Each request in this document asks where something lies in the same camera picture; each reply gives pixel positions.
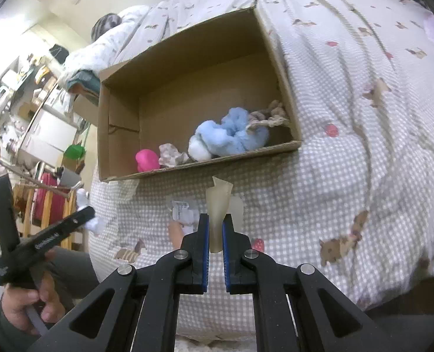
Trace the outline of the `person's left hand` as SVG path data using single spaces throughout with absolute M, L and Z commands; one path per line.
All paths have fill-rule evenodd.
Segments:
M 39 336 L 40 331 L 27 313 L 27 308 L 33 307 L 38 302 L 42 302 L 42 305 L 41 313 L 38 315 L 35 312 L 39 318 L 36 322 L 45 327 L 57 323 L 66 313 L 60 296 L 55 290 L 54 278 L 48 271 L 44 272 L 39 288 L 28 289 L 6 285 L 0 301 L 0 333 L 4 333 L 7 337 Z

